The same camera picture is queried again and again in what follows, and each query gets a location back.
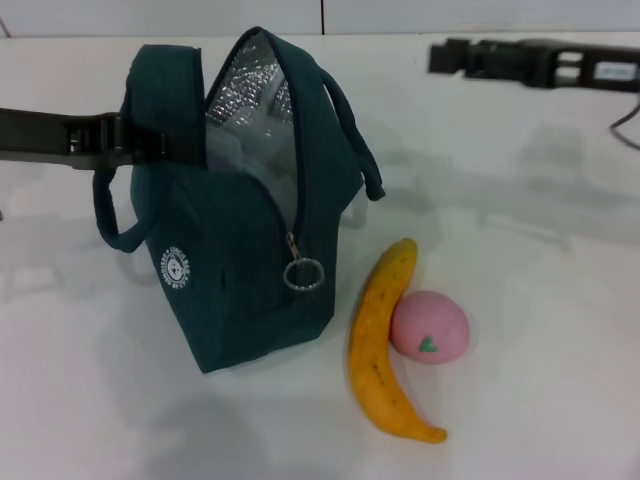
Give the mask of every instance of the banana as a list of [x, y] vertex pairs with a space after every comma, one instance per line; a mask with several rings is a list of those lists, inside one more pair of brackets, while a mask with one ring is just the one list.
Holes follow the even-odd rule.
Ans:
[[447, 432], [423, 422], [398, 385], [389, 362], [393, 310], [409, 286], [418, 247], [405, 238], [382, 254], [365, 287], [349, 339], [349, 377], [364, 413], [382, 431], [427, 443]]

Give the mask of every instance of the circular logo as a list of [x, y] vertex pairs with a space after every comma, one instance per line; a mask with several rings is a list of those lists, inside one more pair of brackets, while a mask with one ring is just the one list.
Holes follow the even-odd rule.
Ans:
[[160, 262], [160, 270], [162, 278], [172, 288], [184, 288], [189, 281], [189, 260], [182, 250], [176, 247], [170, 247], [162, 254], [162, 262]]

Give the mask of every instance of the pink ball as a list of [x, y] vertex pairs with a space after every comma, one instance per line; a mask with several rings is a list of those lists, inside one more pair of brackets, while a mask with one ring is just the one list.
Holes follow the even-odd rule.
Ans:
[[469, 346], [469, 321], [449, 297], [436, 292], [413, 292], [396, 306], [391, 344], [418, 362], [450, 362]]

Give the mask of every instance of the white table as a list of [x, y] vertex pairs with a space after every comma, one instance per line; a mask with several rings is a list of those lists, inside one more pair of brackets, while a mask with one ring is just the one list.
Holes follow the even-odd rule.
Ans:
[[[606, 131], [636, 99], [426, 75], [444, 37], [290, 38], [345, 90], [389, 195], [355, 201], [366, 225], [341, 231], [321, 338], [210, 376], [146, 249], [101, 241], [90, 174], [2, 163], [0, 477], [640, 478], [640, 155]], [[0, 105], [117, 110], [144, 43], [202, 47], [210, 85], [234, 42], [0, 41]], [[123, 169], [114, 189], [131, 224], [128, 181]], [[412, 288], [455, 299], [473, 329], [452, 364], [392, 354], [417, 408], [449, 430], [442, 446], [377, 431], [345, 377], [357, 293], [404, 236], [420, 248]]]

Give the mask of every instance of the silver insulated lining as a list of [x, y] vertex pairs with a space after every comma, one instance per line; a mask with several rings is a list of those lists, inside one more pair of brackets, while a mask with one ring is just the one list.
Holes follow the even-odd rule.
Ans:
[[297, 208], [297, 165], [289, 86], [263, 33], [231, 61], [207, 112], [211, 170], [252, 175], [267, 187], [285, 224]]

